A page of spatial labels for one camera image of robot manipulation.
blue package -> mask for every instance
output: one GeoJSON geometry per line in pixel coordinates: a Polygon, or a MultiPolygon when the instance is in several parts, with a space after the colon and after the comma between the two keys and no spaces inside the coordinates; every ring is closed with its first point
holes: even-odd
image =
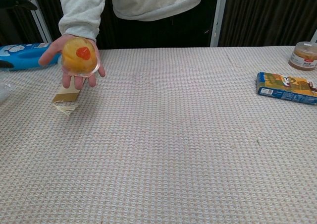
{"type": "Polygon", "coordinates": [[[259,72],[257,93],[273,98],[317,105],[316,83],[306,78],[259,72]]]}
{"type": "MultiPolygon", "coordinates": [[[[35,43],[0,47],[0,70],[41,68],[39,58],[49,45],[50,43],[35,43]]],[[[56,64],[59,56],[60,54],[56,54],[49,65],[56,64]]]]}

person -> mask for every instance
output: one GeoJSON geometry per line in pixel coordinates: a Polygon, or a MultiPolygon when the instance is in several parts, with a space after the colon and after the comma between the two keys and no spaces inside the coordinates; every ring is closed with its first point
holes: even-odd
{"type": "MultiPolygon", "coordinates": [[[[63,17],[59,21],[61,37],[53,41],[39,59],[48,64],[61,52],[67,40],[74,36],[90,40],[100,57],[96,37],[105,0],[60,0],[63,17]]],[[[113,12],[118,19],[120,44],[123,48],[195,47],[200,46],[211,32],[215,0],[112,0],[113,12]]],[[[99,75],[106,72],[101,65],[99,75]]],[[[71,77],[62,76],[65,88],[71,77]]],[[[93,74],[89,85],[96,85],[93,74]]],[[[75,77],[75,88],[82,89],[83,78],[75,77]]]]}

red cherry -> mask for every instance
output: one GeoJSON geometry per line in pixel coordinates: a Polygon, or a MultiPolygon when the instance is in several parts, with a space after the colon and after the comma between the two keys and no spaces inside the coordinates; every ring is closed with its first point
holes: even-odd
{"type": "Polygon", "coordinates": [[[76,50],[76,55],[84,60],[90,59],[90,50],[88,47],[81,47],[76,50]]]}

jelly cup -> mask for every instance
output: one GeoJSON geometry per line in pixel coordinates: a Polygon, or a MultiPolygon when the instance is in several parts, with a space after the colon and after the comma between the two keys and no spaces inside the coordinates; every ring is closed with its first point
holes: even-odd
{"type": "Polygon", "coordinates": [[[90,77],[99,69],[100,59],[90,41],[74,37],[65,43],[58,64],[70,76],[90,77]]]}

textured tablecloth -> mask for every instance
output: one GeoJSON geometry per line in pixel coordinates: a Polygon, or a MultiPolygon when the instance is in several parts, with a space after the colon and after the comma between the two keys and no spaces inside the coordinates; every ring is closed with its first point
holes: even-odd
{"type": "Polygon", "coordinates": [[[0,223],[316,223],[317,107],[256,94],[317,80],[293,47],[102,52],[70,117],[58,66],[12,72],[0,105],[0,223]]]}

